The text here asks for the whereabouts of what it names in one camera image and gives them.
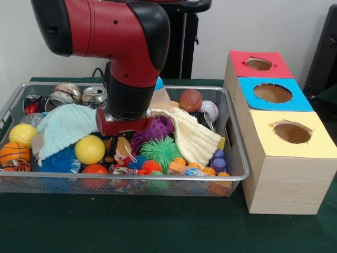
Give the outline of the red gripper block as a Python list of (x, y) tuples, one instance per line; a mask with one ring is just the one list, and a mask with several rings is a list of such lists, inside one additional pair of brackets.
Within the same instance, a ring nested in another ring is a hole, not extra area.
[(147, 109), (145, 117), (136, 120), (125, 120), (112, 116), (107, 108), (96, 109), (97, 129), (104, 136), (111, 136), (110, 156), (115, 156), (118, 134), (123, 132), (140, 132), (150, 127), (152, 122), (152, 111)]

